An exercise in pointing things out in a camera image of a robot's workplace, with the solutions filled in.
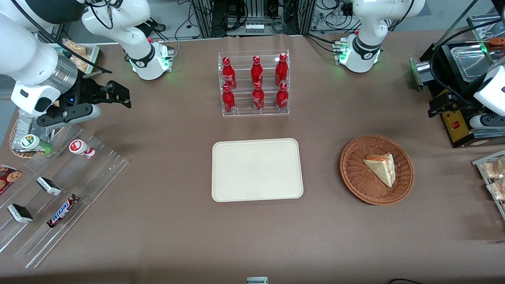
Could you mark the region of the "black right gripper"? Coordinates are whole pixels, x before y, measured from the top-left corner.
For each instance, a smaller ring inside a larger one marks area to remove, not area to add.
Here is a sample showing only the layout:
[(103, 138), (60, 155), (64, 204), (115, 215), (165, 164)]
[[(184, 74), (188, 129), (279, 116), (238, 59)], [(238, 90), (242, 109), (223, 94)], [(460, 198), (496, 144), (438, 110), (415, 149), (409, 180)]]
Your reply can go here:
[(132, 107), (129, 90), (120, 83), (110, 80), (105, 86), (101, 86), (94, 79), (79, 76), (71, 88), (71, 106), (84, 103), (122, 104), (127, 108)]

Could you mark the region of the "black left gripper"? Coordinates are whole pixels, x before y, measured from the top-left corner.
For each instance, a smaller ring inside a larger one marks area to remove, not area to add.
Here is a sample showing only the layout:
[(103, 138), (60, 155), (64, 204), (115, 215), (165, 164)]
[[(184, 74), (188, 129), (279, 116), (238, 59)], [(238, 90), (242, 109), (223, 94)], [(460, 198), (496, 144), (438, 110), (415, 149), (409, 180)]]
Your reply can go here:
[(428, 117), (435, 117), (442, 113), (445, 108), (446, 111), (452, 112), (468, 108), (473, 108), (480, 112), (484, 111), (485, 106), (474, 98), (474, 94), (481, 88), (483, 82), (484, 77), (478, 77), (468, 84), (466, 89), (461, 93), (456, 92), (450, 86), (447, 87), (446, 89), (449, 90), (450, 95), (439, 95), (435, 97), (432, 102), (429, 103)]

